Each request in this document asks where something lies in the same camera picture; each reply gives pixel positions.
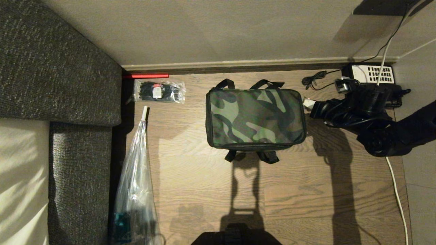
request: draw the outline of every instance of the red tube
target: red tube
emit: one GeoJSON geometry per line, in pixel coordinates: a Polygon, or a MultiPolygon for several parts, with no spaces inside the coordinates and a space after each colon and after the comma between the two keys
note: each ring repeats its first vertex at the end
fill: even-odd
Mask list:
{"type": "Polygon", "coordinates": [[[123,79],[142,79],[142,78],[168,78],[168,74],[127,74],[123,79]]]}

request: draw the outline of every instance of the wooden floor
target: wooden floor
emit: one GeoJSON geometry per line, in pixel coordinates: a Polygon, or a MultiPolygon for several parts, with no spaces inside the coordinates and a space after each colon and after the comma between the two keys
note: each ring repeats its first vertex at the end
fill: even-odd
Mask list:
{"type": "MultiPolygon", "coordinates": [[[[405,243],[388,165],[384,158],[369,155],[350,132],[307,116],[306,140],[278,151],[280,161],[273,165],[249,153],[229,163],[224,160],[226,150],[208,145],[205,96],[218,82],[229,78],[245,89],[268,79],[285,82],[283,88],[311,99],[343,98],[334,86],[305,90],[301,79],[316,72],[174,75],[172,79],[186,84],[185,104],[136,102],[135,125],[143,106],[150,107],[147,136],[154,200],[167,245],[191,244],[203,232],[219,231],[234,216],[250,228],[264,228],[282,244],[405,243]],[[232,182],[232,173],[237,182],[232,182]],[[232,194],[234,208],[253,209],[252,215],[229,216],[232,194]]],[[[337,75],[327,75],[324,84],[337,75]]],[[[135,131],[128,135],[127,147],[135,131]]],[[[409,225],[402,159],[390,160],[409,225]]]]}

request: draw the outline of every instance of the power strip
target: power strip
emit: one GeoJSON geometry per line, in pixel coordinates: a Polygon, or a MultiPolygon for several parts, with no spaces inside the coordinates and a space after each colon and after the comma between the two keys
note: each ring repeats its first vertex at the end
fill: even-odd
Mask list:
{"type": "MultiPolygon", "coordinates": [[[[380,66],[378,65],[347,65],[342,70],[345,77],[358,80],[360,83],[377,83],[380,66]]],[[[391,66],[383,66],[380,83],[395,84],[394,73],[391,66]]]]}

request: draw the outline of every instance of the green camouflage pattern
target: green camouflage pattern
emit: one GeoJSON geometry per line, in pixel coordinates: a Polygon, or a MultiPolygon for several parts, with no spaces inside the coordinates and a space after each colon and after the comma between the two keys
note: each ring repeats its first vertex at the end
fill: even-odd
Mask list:
{"type": "Polygon", "coordinates": [[[212,142],[301,143],[306,134],[301,96],[291,89],[216,89],[209,92],[212,142]]]}

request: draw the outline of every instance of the plastic bag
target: plastic bag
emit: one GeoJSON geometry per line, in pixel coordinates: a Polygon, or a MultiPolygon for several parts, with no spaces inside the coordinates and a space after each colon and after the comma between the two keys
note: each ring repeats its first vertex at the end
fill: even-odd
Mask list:
{"type": "Polygon", "coordinates": [[[154,100],[185,103],[185,83],[167,79],[135,79],[134,101],[154,100]]]}
{"type": "Polygon", "coordinates": [[[112,244],[161,245],[146,146],[147,107],[124,159],[112,225],[112,244]]]}

